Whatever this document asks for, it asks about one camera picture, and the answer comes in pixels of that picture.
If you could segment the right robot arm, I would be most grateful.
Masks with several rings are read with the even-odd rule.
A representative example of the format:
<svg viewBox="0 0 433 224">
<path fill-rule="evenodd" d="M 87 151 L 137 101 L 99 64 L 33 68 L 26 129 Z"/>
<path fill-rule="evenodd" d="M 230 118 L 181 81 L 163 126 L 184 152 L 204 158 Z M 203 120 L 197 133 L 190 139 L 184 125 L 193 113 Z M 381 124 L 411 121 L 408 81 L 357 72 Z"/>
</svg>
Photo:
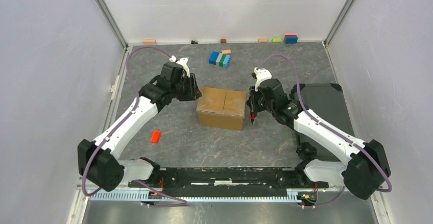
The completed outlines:
<svg viewBox="0 0 433 224">
<path fill-rule="evenodd" d="M 250 86 L 247 106 L 251 119 L 267 111 L 279 124 L 311 138 L 337 157 L 336 162 L 319 159 L 302 162 L 295 173 L 299 186 L 326 182 L 345 187 L 363 200 L 375 191 L 392 191 L 387 155 L 379 141 L 366 142 L 351 136 L 305 107 L 302 100 L 289 99 L 278 79 Z"/>
</svg>

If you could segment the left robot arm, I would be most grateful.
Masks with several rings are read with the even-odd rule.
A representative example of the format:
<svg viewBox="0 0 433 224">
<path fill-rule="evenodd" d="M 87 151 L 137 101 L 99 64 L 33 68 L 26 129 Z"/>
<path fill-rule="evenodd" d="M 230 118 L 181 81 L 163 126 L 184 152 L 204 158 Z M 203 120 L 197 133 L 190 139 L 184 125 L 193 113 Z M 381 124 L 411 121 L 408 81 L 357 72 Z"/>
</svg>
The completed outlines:
<svg viewBox="0 0 433 224">
<path fill-rule="evenodd" d="M 138 97 L 109 129 L 92 141 L 79 143 L 78 170 L 84 181 L 107 192 L 134 180 L 142 180 L 148 187 L 160 182 L 160 172 L 150 160 L 120 161 L 119 157 L 136 133 L 173 99 L 195 101 L 201 97 L 187 63 L 187 58 L 166 62 L 161 73 L 140 89 Z"/>
</svg>

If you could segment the brown cardboard express box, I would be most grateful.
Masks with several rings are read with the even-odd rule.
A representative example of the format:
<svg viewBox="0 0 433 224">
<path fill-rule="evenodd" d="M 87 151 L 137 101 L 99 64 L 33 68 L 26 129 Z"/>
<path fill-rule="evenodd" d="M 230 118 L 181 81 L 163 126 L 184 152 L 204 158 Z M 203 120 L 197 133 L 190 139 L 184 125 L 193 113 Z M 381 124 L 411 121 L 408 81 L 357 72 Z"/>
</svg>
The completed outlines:
<svg viewBox="0 0 433 224">
<path fill-rule="evenodd" d="M 242 91 L 204 87 L 197 105 L 199 124 L 242 131 L 247 94 Z"/>
</svg>

